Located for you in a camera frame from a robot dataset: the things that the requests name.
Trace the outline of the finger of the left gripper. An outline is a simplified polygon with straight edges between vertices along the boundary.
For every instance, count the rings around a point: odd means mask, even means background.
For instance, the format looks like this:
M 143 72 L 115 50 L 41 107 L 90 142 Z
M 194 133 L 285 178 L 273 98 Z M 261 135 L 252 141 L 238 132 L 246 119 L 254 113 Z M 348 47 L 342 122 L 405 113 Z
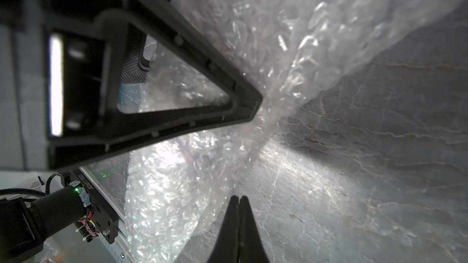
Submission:
M 251 121 L 262 95 L 171 0 L 43 0 L 48 166 Z

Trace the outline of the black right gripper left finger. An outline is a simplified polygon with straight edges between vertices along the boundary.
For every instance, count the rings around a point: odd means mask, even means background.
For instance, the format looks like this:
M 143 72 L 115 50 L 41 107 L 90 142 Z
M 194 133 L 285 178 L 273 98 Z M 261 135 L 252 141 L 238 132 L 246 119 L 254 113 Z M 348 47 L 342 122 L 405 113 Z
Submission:
M 239 262 L 240 199 L 232 196 L 208 263 Z

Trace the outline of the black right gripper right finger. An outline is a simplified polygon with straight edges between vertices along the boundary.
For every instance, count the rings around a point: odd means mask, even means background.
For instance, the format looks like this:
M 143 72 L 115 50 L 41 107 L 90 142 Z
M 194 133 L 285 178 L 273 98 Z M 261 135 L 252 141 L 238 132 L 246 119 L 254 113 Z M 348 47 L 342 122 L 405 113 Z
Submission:
M 246 196 L 242 196 L 239 205 L 239 262 L 269 263 L 263 248 L 251 204 Z

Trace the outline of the bubble wrap sheet stack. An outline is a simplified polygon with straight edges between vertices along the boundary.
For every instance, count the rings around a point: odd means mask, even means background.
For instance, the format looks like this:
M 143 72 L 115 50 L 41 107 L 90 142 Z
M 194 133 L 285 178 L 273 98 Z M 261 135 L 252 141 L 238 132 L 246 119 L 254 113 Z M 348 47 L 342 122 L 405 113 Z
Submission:
M 174 262 L 279 122 L 460 1 L 172 0 L 263 101 L 251 122 L 132 153 L 124 208 L 134 261 Z

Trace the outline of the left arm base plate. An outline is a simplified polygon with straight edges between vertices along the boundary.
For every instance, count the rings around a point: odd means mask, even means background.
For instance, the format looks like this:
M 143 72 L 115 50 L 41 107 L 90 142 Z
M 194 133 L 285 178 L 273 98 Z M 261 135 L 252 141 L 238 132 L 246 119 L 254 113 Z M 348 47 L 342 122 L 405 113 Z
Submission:
M 119 229 L 123 226 L 123 213 L 89 170 L 80 168 L 62 174 L 62 185 L 73 185 L 87 193 L 85 200 L 91 216 L 88 226 L 81 228 L 84 234 L 98 236 L 110 245 L 123 239 L 124 235 Z

